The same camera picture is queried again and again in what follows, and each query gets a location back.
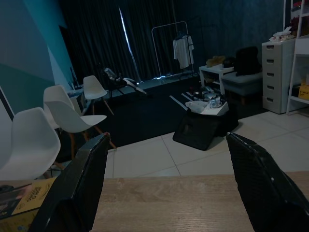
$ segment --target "white shirt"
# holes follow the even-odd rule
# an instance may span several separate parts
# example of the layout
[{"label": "white shirt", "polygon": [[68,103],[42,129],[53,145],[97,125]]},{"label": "white shirt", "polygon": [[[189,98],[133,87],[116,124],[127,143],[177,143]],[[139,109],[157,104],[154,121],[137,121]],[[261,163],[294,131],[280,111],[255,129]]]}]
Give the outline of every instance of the white shirt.
[{"label": "white shirt", "polygon": [[190,50],[191,62],[192,64],[194,64],[193,55],[192,55],[192,50],[194,49],[194,47],[193,47],[191,36],[188,37],[188,41],[187,41],[186,35],[183,36],[180,40],[173,41],[174,59],[177,59],[179,61],[181,69],[184,69],[191,64],[190,57],[189,57],[189,50]]}]

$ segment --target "white plastic chair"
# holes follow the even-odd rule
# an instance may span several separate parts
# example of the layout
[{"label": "white plastic chair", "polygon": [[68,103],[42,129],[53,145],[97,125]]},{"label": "white plastic chair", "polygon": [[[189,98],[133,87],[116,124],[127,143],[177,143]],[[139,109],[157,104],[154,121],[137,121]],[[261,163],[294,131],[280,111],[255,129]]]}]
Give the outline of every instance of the white plastic chair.
[{"label": "white plastic chair", "polygon": [[[75,139],[73,133],[82,132],[86,141],[89,138],[84,131],[91,127],[94,127],[100,134],[103,133],[97,124],[106,119],[105,115],[79,116],[76,111],[61,101],[46,101],[45,104],[50,109],[55,122],[70,135],[72,159],[75,156]],[[110,144],[114,149],[117,149],[111,141]]]},{"label": "white plastic chair", "polygon": [[0,180],[35,179],[55,162],[60,141],[42,108],[19,112],[12,122],[12,152],[0,168]]},{"label": "white plastic chair", "polygon": [[[72,109],[74,109],[74,105],[67,95],[63,86],[51,86],[44,90],[43,102],[51,102],[51,101],[62,101],[69,105]],[[44,112],[47,117],[48,122],[54,129],[58,129],[60,126],[56,124],[52,113],[48,109],[47,105],[43,104]]]},{"label": "white plastic chair", "polygon": [[[107,94],[107,91],[102,87],[101,83],[95,76],[87,76],[84,78],[84,95],[88,100],[94,100],[98,98],[103,98]],[[107,108],[110,110],[111,114],[114,115],[111,108],[107,104],[106,100],[103,101]],[[92,103],[92,113],[95,114],[95,107]]]}]

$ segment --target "white tile floor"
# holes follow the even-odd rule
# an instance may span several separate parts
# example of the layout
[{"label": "white tile floor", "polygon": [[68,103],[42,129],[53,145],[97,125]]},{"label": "white tile floor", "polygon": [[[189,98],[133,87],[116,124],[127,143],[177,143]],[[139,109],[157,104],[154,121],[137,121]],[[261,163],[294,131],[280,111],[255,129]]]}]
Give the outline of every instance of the white tile floor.
[{"label": "white tile floor", "polygon": [[[234,132],[264,147],[282,170],[309,171],[308,112],[266,112],[239,120]],[[215,138],[207,151],[200,151],[172,137],[170,133],[111,150],[105,178],[233,173],[224,138]]]}]

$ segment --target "black backpack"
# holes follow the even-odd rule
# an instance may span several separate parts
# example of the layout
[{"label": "black backpack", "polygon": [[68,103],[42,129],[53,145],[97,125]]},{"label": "black backpack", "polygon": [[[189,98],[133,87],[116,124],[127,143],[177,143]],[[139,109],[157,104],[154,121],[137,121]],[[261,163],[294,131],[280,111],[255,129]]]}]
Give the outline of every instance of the black backpack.
[{"label": "black backpack", "polygon": [[261,65],[257,60],[257,47],[245,47],[237,51],[234,71],[236,76],[259,73]]}]

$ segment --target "gray bench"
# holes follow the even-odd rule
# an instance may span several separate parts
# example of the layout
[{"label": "gray bench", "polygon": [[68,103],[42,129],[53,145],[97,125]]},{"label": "gray bench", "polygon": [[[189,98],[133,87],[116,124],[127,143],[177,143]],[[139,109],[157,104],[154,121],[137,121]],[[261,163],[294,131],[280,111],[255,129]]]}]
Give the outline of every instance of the gray bench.
[{"label": "gray bench", "polygon": [[263,91],[262,72],[244,76],[236,76],[236,72],[231,72],[222,77],[222,83],[224,89],[241,96],[242,104],[245,103],[245,96]]}]

